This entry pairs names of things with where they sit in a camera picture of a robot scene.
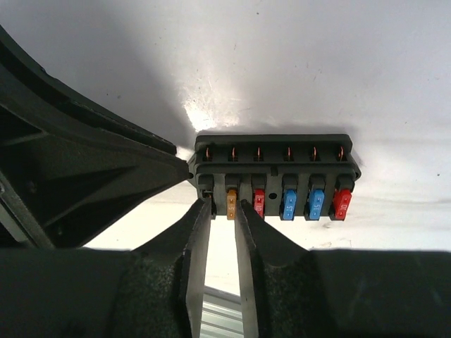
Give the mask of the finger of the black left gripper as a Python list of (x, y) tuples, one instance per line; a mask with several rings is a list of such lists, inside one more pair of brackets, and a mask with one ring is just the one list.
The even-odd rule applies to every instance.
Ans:
[(1, 244), (76, 248), (188, 177), (186, 162), (134, 130), (83, 123), (1, 69)]
[(39, 98), (81, 123), (124, 136), (170, 155), (176, 154), (176, 147), (171, 142), (112, 113), (50, 76), (5, 29), (1, 29), (1, 64)]

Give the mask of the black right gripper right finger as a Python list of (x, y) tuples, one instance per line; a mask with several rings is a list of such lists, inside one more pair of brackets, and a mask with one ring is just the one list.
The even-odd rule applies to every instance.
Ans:
[(450, 254), (307, 250), (241, 201), (235, 216), (246, 337), (449, 337)]

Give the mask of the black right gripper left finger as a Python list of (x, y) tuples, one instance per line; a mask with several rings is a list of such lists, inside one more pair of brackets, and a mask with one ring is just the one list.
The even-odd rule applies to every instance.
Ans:
[(132, 251), (2, 249), (2, 337), (198, 337), (211, 200)]

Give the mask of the orange blade fuse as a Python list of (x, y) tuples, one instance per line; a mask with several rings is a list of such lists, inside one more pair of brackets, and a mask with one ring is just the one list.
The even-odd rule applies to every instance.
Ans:
[(234, 220), (237, 208), (237, 190), (229, 189), (226, 195), (226, 216), (228, 220)]

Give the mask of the black fuse box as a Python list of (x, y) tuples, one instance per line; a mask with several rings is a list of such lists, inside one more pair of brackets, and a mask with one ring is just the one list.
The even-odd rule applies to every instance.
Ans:
[(237, 190), (262, 217), (343, 221), (362, 172), (347, 134), (204, 134), (188, 162), (190, 183), (226, 216), (226, 195)]

